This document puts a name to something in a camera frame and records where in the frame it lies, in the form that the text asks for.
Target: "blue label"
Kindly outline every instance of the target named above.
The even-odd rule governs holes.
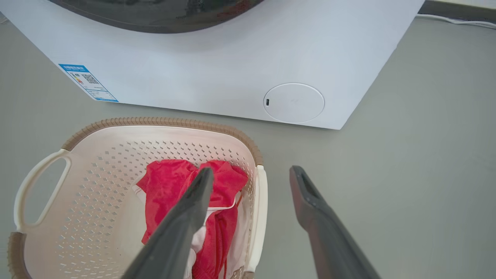
[[[90,96],[99,101],[119,102],[83,65],[59,64]]]

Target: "white cable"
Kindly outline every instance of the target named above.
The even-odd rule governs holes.
[[[476,25],[476,26],[480,26],[480,27],[496,29],[496,24],[486,22],[486,21],[464,21],[464,20],[447,18],[447,17],[439,16],[439,15],[421,14],[421,13],[417,14],[417,17],[440,19],[440,20],[444,20],[444,21],[447,21],[447,22],[453,23],[453,24]]]

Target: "white washing machine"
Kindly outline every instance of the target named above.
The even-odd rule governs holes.
[[[95,100],[340,129],[424,0],[0,0]]]

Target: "red garment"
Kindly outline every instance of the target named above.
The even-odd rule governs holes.
[[[248,182],[248,175],[225,161],[209,161],[200,170],[210,167],[214,184],[209,207],[230,207],[236,193]],[[148,242],[165,215],[186,192],[199,170],[186,160],[155,161],[146,167],[145,176],[137,183],[146,193],[146,232],[141,240]],[[217,279],[226,261],[234,237],[238,209],[233,207],[214,212],[206,221],[203,248],[196,255],[192,274],[195,279]]]

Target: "washing machine door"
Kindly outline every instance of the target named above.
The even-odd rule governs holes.
[[[115,27],[148,33],[183,33],[228,21],[263,0],[50,0]]]

